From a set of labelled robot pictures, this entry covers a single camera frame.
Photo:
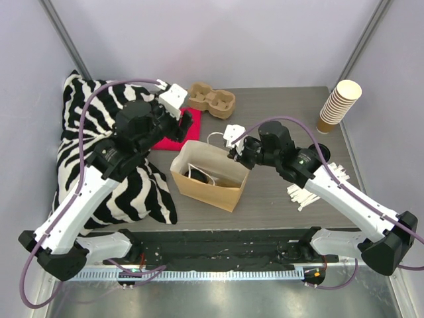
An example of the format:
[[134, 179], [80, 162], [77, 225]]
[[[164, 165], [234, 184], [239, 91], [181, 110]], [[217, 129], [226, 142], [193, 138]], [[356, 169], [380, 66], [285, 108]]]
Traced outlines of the brown paper bag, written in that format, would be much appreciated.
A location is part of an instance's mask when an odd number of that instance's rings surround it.
[[[172, 177], [182, 195], [210, 204], [228, 212], [234, 211], [243, 193], [250, 170], [227, 157], [228, 152], [206, 142], [189, 140], [170, 166]], [[192, 170], [206, 174], [205, 184], [190, 178]], [[239, 188], [218, 187], [215, 178], [240, 182]]]

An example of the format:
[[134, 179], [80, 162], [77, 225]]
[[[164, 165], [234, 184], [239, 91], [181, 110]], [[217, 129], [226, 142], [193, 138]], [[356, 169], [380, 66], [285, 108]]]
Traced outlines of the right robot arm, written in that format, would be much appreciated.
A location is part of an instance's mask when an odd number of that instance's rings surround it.
[[417, 240], [417, 217], [388, 209], [336, 175], [317, 142], [308, 148], [295, 145], [279, 120], [258, 124], [258, 138], [240, 125], [227, 125], [223, 138], [228, 157], [251, 170], [269, 166], [287, 182], [323, 199], [351, 220], [356, 232], [312, 227], [299, 240], [300, 256], [312, 262], [337, 255], [363, 261], [375, 272], [390, 276]]

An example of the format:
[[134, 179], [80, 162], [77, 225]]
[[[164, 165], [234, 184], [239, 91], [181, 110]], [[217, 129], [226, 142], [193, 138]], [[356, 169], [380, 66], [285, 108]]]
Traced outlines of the black cup lid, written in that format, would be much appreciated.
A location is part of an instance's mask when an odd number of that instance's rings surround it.
[[192, 170], [189, 174], [191, 179], [195, 179], [205, 184], [209, 183], [209, 178], [206, 176], [206, 174], [200, 172], [199, 170]]

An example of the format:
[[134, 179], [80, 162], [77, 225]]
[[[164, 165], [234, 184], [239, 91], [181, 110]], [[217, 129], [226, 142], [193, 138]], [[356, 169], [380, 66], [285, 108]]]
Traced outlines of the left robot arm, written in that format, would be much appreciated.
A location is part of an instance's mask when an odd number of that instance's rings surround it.
[[79, 182], [48, 220], [35, 231], [23, 231], [19, 242], [40, 266], [62, 282], [85, 266], [120, 259], [134, 264], [142, 243], [128, 230], [84, 238], [79, 233], [99, 205], [163, 138], [182, 142], [192, 114], [158, 102], [131, 101], [115, 117], [113, 134], [98, 142], [81, 169]]

